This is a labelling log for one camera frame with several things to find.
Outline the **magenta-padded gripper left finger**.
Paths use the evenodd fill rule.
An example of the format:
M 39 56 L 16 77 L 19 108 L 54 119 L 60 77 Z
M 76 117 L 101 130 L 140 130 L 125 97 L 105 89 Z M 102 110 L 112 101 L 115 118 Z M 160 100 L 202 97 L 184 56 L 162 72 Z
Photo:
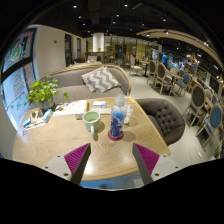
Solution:
M 56 155 L 42 169 L 79 185 L 91 154 L 91 144 L 87 143 L 66 155 Z

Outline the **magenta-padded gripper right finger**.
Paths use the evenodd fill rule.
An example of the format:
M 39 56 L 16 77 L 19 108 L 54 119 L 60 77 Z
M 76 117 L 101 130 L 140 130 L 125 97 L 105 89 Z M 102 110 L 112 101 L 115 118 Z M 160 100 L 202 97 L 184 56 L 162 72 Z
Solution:
M 145 185 L 182 169 L 182 167 L 167 154 L 158 155 L 150 149 L 136 143 L 133 144 L 132 153 Z

